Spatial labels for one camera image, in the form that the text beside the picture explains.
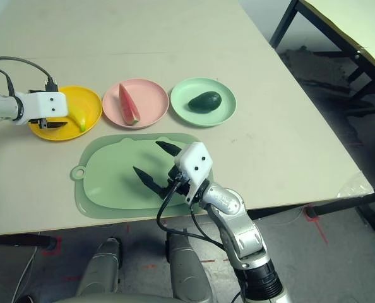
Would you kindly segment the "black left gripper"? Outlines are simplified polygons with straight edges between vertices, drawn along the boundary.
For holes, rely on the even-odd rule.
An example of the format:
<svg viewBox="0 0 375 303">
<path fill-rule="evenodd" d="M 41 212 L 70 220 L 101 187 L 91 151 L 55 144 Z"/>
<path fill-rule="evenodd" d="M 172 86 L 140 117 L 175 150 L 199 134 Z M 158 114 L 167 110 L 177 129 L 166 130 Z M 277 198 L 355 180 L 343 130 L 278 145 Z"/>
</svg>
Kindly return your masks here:
<svg viewBox="0 0 375 303">
<path fill-rule="evenodd" d="M 40 129 L 55 129 L 67 124 L 65 121 L 47 121 L 46 118 L 30 119 L 29 123 L 36 124 Z"/>
</svg>

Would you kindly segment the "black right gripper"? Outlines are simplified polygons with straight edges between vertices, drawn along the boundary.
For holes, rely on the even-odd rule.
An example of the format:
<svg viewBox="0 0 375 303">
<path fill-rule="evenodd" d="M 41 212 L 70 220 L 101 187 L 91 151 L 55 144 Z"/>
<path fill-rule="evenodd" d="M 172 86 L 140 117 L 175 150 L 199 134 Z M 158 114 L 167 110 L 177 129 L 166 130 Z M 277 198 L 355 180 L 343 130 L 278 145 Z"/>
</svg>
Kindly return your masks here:
<svg viewBox="0 0 375 303">
<path fill-rule="evenodd" d="M 162 150 L 167 152 L 173 157 L 178 156 L 181 152 L 181 148 L 178 146 L 168 143 L 165 141 L 156 141 L 155 142 Z M 133 166 L 133 170 L 141 180 L 141 182 L 151 191 L 153 191 L 160 198 L 164 198 L 174 193 L 180 194 L 183 197 L 188 195 L 190 185 L 188 183 L 187 177 L 174 165 L 168 172 L 168 189 L 166 187 L 161 187 L 154 180 L 153 177 L 148 175 L 143 170 Z"/>
</svg>

